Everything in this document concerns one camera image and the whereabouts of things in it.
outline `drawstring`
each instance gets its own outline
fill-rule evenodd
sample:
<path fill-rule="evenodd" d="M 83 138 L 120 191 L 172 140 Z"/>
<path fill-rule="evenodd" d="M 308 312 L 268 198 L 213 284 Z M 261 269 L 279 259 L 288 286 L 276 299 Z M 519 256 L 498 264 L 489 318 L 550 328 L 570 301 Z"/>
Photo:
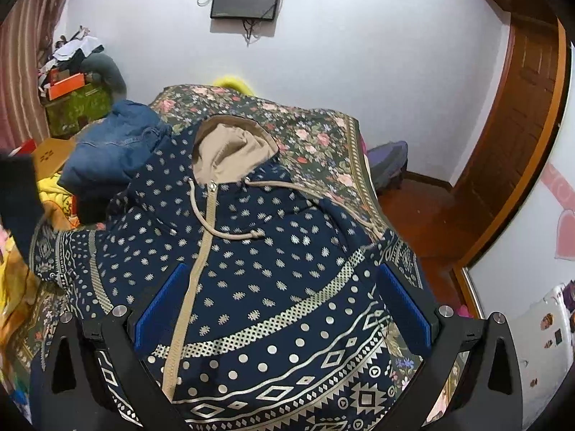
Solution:
<path fill-rule="evenodd" d="M 311 196 L 314 196 L 317 199 L 323 199 L 323 196 L 321 196 L 317 193 L 314 193 L 313 191 L 309 190 L 308 188 L 303 187 L 302 185 L 295 184 L 295 183 L 289 183 L 286 181 L 275 181 L 275 180 L 251 181 L 249 179 L 249 177 L 245 177 L 244 182 L 246 185 L 249 185 L 249 186 L 257 186 L 257 187 L 274 186 L 274 187 L 278 187 L 278 188 L 288 188 L 290 190 L 297 190 L 297 191 L 300 191 L 301 193 L 309 194 Z M 357 220 L 361 225 L 369 228 L 378 238 L 382 237 L 381 232 L 379 232 L 377 230 L 377 226 L 375 224 L 373 224 L 372 222 L 367 222 L 367 221 L 363 220 L 357 212 L 355 212 L 353 209 L 350 209 L 345 204 L 338 203 L 338 202 L 336 202 L 336 204 L 339 205 L 340 207 L 343 207 L 343 209 L 346 210 L 347 213 L 350 214 L 350 216 L 352 216 L 355 220 Z"/>
<path fill-rule="evenodd" d="M 209 231 L 215 237 L 223 238 L 225 240 L 249 240 L 251 238 L 261 238 L 266 236 L 263 230 L 250 230 L 249 233 L 223 233 L 222 231 L 216 230 L 212 225 L 210 225 L 203 215 L 200 213 L 198 209 L 198 204 L 196 204 L 195 199 L 195 185 L 194 180 L 189 180 L 190 183 L 190 202 L 192 203 L 192 209 L 194 210 L 194 214 L 198 218 L 199 222 L 203 225 L 203 228 Z"/>

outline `green box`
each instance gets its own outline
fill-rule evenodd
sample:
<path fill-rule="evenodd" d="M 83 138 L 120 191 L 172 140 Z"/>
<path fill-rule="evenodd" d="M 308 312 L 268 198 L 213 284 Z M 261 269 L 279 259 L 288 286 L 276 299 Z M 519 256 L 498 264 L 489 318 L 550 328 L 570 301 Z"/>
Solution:
<path fill-rule="evenodd" d="M 88 123 L 110 113 L 111 98 L 103 87 L 86 84 L 45 107 L 52 136 L 69 138 Z"/>

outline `beige hood lining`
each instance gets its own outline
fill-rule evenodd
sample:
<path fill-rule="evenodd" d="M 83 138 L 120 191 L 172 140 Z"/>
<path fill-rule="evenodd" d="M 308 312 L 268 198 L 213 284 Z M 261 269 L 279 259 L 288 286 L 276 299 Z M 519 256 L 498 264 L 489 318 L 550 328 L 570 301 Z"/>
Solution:
<path fill-rule="evenodd" d="M 265 129 L 239 116 L 210 117 L 200 125 L 195 140 L 192 165 L 200 184 L 239 181 L 278 152 Z"/>

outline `striped curtain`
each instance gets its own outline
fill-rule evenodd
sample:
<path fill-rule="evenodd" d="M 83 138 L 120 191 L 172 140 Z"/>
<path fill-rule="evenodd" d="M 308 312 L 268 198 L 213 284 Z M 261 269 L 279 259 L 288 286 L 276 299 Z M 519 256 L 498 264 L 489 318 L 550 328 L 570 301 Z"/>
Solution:
<path fill-rule="evenodd" d="M 65 0 L 18 0 L 0 26 L 0 149 L 47 138 L 37 71 L 52 53 Z"/>

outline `blue denim jeans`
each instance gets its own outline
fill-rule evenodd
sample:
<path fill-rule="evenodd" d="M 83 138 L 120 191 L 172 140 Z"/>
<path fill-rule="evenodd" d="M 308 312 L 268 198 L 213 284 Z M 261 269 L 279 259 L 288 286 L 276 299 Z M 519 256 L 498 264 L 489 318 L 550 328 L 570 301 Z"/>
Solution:
<path fill-rule="evenodd" d="M 170 135 L 171 126 L 148 106 L 120 100 L 101 123 L 77 137 L 58 185 L 82 199 L 111 199 Z"/>

